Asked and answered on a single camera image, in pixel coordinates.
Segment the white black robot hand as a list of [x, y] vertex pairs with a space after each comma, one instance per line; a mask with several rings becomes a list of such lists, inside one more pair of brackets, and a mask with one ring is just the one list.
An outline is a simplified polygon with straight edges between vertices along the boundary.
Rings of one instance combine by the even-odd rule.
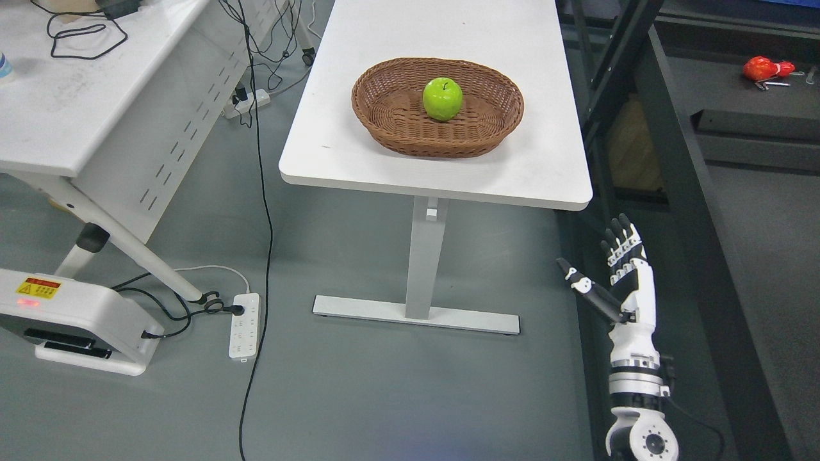
[[556, 260], [557, 265], [569, 286], [612, 324], [611, 365], [659, 369], [660, 353], [652, 339], [657, 324], [654, 274], [643, 239], [623, 213], [612, 219], [604, 236], [609, 288], [562, 257]]

